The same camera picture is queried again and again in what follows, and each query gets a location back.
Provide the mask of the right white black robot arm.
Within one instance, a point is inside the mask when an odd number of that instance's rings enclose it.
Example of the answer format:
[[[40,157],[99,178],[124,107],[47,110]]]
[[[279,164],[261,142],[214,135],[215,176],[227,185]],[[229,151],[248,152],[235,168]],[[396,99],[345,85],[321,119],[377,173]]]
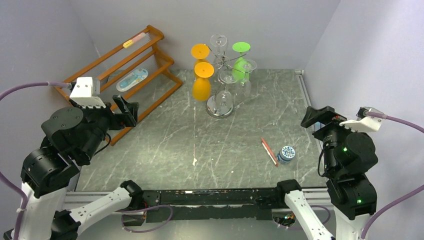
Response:
[[[289,208],[310,240],[365,240],[366,224],[376,212],[377,192],[367,171],[378,163],[375,144],[370,137],[382,125],[371,108],[362,107],[356,120],[348,120],[330,106],[307,107],[301,126],[320,123],[313,133],[322,142],[320,159],[323,176],[334,207],[336,233],[326,229],[306,200],[300,184],[285,180],[275,188],[275,202]]]

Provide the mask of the orange plastic goblet front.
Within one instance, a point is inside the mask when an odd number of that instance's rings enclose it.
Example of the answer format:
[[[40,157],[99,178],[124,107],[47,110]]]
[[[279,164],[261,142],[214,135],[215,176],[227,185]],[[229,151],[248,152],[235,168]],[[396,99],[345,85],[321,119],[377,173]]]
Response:
[[[194,67],[197,76],[192,87],[192,96],[195,100],[204,102],[211,94],[211,83],[209,78],[214,74],[214,67],[208,62],[199,62]]]

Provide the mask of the orange plastic goblet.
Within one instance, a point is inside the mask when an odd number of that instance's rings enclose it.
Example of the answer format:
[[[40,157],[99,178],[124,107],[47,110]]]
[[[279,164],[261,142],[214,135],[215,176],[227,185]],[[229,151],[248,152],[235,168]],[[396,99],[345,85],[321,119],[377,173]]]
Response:
[[[208,62],[199,62],[194,67],[197,76],[192,87],[192,96],[195,100],[204,102],[211,94],[211,83],[209,78],[214,74],[214,67]]]
[[[195,44],[191,48],[191,55],[195,58],[193,69],[195,69],[195,67],[198,63],[208,63],[209,64],[209,61],[207,60],[209,53],[210,53],[210,49],[206,44],[204,44],[204,43]]]

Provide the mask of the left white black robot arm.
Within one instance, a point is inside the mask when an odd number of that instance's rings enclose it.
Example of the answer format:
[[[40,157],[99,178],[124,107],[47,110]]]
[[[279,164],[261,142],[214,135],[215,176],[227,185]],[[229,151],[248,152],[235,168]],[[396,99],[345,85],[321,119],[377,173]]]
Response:
[[[144,206],[143,190],[126,180],[112,193],[80,208],[60,210],[70,180],[81,166],[89,165],[108,131],[137,125],[139,104],[114,95],[119,113],[105,102],[82,107],[73,102],[54,112],[41,128],[41,146],[23,161],[21,190],[24,198],[15,227],[5,240],[75,240],[88,227],[118,211]]]

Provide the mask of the small clear wine glass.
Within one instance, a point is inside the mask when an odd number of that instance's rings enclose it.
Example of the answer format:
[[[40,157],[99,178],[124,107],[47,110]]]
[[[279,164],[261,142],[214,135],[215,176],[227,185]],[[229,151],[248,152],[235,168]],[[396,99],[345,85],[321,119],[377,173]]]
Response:
[[[213,63],[221,67],[226,61],[228,39],[223,34],[214,34],[210,37],[210,50],[214,57]]]

